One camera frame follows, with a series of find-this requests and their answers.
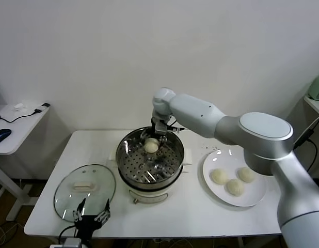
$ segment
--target computer mouse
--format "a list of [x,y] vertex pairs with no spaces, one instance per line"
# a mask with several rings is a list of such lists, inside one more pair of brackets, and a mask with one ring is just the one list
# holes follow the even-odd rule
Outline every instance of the computer mouse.
[[11,134],[11,130],[8,128],[0,129],[0,142],[3,141]]

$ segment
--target floor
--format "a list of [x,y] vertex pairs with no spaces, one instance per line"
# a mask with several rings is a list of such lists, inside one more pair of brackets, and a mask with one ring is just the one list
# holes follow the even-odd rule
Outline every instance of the floor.
[[[44,184],[34,184],[30,196],[39,196]],[[8,193],[4,192],[0,198],[0,225],[4,231],[11,228],[14,223],[6,223],[5,217],[9,212],[11,206],[15,202],[15,198]],[[25,225],[29,215],[32,212],[33,207],[25,206],[21,209],[16,221],[21,225]],[[244,238],[245,243],[250,242],[253,237]],[[31,237],[24,234],[22,227],[14,227],[6,236],[6,240],[10,240],[6,244],[0,246],[2,248],[47,248],[52,243],[47,238]],[[93,248],[111,248],[111,247],[126,247],[126,248],[238,248],[237,238],[215,238],[215,239],[188,239],[188,240],[170,240],[170,241],[159,241],[159,240],[133,240],[133,239],[94,239],[92,240]],[[276,238],[263,248],[286,248],[283,238]]]

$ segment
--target white robotic arm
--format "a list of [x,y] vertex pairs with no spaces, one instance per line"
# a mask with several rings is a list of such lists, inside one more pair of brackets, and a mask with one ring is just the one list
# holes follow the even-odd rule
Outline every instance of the white robotic arm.
[[167,121],[195,133],[244,148],[245,161],[262,175],[274,175],[281,189],[278,222],[290,248],[319,247],[319,188],[295,157],[293,128],[278,117],[248,113],[223,114],[215,105],[168,88],[153,98],[155,133],[165,134]]

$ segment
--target white cable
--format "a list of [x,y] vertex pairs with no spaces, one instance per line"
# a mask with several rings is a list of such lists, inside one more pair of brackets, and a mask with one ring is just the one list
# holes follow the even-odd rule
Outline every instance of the white cable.
[[153,241],[155,244],[160,244],[160,243],[164,242],[164,240],[161,240],[161,239],[159,239],[159,241],[156,241],[156,239],[153,239]]
[[316,122],[317,120],[319,120],[319,116],[318,116],[318,118],[316,118],[307,128],[305,128],[305,130],[303,131],[303,133],[298,137],[298,139],[294,142],[294,144],[303,136],[303,134],[305,134],[305,132],[306,132],[310,127],[313,126],[313,124],[315,124],[315,122]]
[[9,228],[6,232],[0,227],[0,230],[3,232],[3,235],[0,237],[0,245],[3,245],[6,242],[6,234],[9,233],[9,231],[11,231],[16,226],[24,229],[24,226],[22,226],[20,223],[16,223],[11,228]]
[[181,242],[183,240],[187,241],[187,243],[190,245],[191,248],[194,248],[193,245],[187,239],[180,239],[180,240],[174,242],[169,248],[174,247],[176,244],[178,244],[179,242]]

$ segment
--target green appliance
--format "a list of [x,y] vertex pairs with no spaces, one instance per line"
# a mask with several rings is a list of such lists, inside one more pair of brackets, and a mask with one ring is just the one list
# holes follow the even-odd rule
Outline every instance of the green appliance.
[[319,101],[319,76],[312,82],[308,94],[313,100]]

